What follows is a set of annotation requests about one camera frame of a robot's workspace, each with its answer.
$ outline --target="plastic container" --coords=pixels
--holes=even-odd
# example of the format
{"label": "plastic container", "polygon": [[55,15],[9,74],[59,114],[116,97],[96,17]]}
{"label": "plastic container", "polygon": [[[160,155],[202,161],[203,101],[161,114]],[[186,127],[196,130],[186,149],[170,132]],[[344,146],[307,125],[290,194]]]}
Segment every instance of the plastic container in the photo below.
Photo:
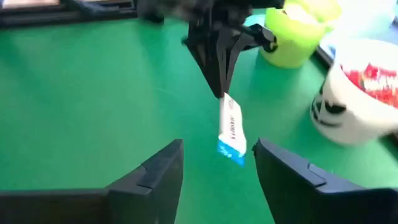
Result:
{"label": "plastic container", "polygon": [[273,53],[261,50],[271,64],[282,68],[297,68],[308,60],[321,38],[333,29],[332,21],[341,14],[334,0],[290,0],[287,5],[297,4],[317,22],[293,20],[281,9],[268,9],[265,26],[277,37],[278,49]]}
{"label": "plastic container", "polygon": [[398,70],[398,46],[380,40],[355,39],[337,46],[335,63],[319,94],[311,118],[328,139],[340,144],[359,144],[398,129],[398,109],[367,95],[344,74],[364,70],[368,63]]}

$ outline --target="green surface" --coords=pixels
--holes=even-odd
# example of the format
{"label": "green surface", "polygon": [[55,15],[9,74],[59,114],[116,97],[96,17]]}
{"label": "green surface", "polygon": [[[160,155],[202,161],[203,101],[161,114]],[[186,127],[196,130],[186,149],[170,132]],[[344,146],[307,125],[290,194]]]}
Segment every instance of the green surface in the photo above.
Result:
{"label": "green surface", "polygon": [[[104,187],[175,138],[185,140],[177,224],[272,223],[251,152],[216,152],[219,102],[185,25],[112,21],[0,32],[0,189]],[[398,186],[393,148],[344,148],[313,127],[325,76],[314,59],[280,70],[243,53],[230,94],[250,147],[259,136],[365,187]]]}

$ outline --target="white bucket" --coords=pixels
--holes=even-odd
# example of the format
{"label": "white bucket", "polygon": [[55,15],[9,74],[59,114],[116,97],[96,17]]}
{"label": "white bucket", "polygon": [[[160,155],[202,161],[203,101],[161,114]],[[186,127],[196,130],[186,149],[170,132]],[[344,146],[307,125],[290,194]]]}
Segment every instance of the white bucket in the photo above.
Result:
{"label": "white bucket", "polygon": [[359,144],[398,129],[398,109],[364,93],[340,67],[365,70],[369,63],[398,70],[398,46],[356,39],[336,48],[335,63],[311,108],[314,125],[332,141]]}

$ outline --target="green bucket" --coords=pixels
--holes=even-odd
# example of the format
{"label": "green bucket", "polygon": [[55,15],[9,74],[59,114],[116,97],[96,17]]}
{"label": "green bucket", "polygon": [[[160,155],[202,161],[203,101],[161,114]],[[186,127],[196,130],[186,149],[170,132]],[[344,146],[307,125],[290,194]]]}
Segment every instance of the green bucket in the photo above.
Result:
{"label": "green bucket", "polygon": [[[301,7],[312,15],[315,22],[293,20],[284,10]],[[297,68],[308,60],[322,37],[333,29],[332,22],[341,14],[334,0],[290,0],[285,9],[268,9],[265,26],[277,37],[277,50],[267,53],[261,50],[271,64],[282,68]]]}

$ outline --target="red candy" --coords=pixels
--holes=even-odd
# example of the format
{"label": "red candy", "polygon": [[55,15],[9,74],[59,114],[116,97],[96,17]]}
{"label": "red candy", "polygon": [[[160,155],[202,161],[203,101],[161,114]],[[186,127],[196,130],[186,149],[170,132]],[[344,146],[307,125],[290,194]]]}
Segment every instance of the red candy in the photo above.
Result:
{"label": "red candy", "polygon": [[396,70],[387,70],[369,64],[365,71],[345,71],[344,74],[369,96],[398,108],[398,76]]}

